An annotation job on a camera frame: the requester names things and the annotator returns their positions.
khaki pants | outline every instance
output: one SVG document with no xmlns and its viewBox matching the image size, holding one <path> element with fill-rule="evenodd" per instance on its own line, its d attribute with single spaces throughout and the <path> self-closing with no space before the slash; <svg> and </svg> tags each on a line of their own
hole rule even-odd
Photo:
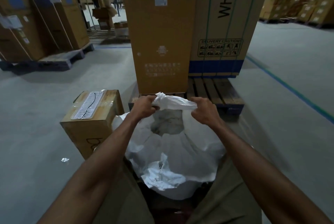
<svg viewBox="0 0 334 224">
<path fill-rule="evenodd" d="M 134 177 L 123 165 L 93 224 L 154 224 Z M 216 179 L 186 224 L 261 224 L 261 209 L 230 158 L 220 164 Z"/>
</svg>

delivery caution label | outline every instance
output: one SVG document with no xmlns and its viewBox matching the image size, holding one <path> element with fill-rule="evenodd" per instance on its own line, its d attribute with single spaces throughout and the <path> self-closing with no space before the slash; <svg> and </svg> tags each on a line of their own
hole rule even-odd
<svg viewBox="0 0 334 224">
<path fill-rule="evenodd" d="M 198 42 L 198 57 L 237 57 L 242 46 L 241 38 L 201 39 Z"/>
</svg>

gray floor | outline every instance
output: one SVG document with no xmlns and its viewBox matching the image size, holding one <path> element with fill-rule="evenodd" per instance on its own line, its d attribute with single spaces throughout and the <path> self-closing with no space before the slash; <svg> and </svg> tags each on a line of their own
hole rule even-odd
<svg viewBox="0 0 334 224">
<path fill-rule="evenodd" d="M 258 23 L 249 56 L 334 115 L 333 40 L 325 30 Z M 83 162 L 59 125 L 78 94 L 119 89 L 128 110 L 136 85 L 132 53 L 113 47 L 88 53 L 66 72 L 0 71 L 3 223 L 35 223 Z M 333 124 L 249 60 L 231 82 L 246 107 L 230 126 L 334 220 Z"/>
</svg>

blue floor line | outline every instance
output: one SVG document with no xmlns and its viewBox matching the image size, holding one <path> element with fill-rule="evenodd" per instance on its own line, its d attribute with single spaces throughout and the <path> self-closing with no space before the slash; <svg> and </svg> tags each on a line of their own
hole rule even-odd
<svg viewBox="0 0 334 224">
<path fill-rule="evenodd" d="M 315 103 L 311 102 L 308 98 L 306 98 L 303 94 L 301 94 L 300 92 L 298 92 L 296 89 L 294 89 L 293 87 L 291 87 L 289 84 L 287 84 L 285 81 L 283 81 L 281 78 L 277 77 L 276 75 L 274 75 L 273 73 L 271 73 L 270 71 L 268 71 L 267 69 L 263 68 L 260 64 L 258 64 L 255 60 L 253 60 L 252 58 L 246 56 L 246 58 L 248 60 L 250 60 L 253 64 L 255 64 L 258 68 L 260 68 L 263 72 L 265 72 L 266 74 L 268 74 L 271 78 L 273 78 L 275 81 L 277 81 L 278 83 L 280 83 L 283 87 L 285 87 L 286 89 L 288 89 L 290 92 L 292 92 L 294 95 L 296 95 L 300 100 L 302 100 L 305 104 L 307 104 L 309 107 L 311 107 L 313 110 L 315 110 L 317 113 L 319 113 L 321 116 L 323 116 L 324 118 L 326 118 L 329 122 L 331 122 L 332 124 L 334 124 L 334 117 L 329 114 L 328 112 L 326 112 L 325 110 L 323 110 L 322 108 L 320 108 L 318 105 L 316 105 Z"/>
<path fill-rule="evenodd" d="M 94 47 L 95 49 L 118 49 L 118 48 L 131 48 L 131 46 L 113 46 L 113 47 Z"/>
</svg>

person's right hand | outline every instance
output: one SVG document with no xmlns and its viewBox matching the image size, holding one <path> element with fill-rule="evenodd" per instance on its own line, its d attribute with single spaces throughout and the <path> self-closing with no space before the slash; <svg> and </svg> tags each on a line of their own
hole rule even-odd
<svg viewBox="0 0 334 224">
<path fill-rule="evenodd" d="M 197 104 L 197 109 L 191 112 L 191 115 L 201 124 L 210 128 L 220 125 L 223 120 L 219 117 L 217 107 L 207 98 L 191 97 L 190 101 Z"/>
</svg>

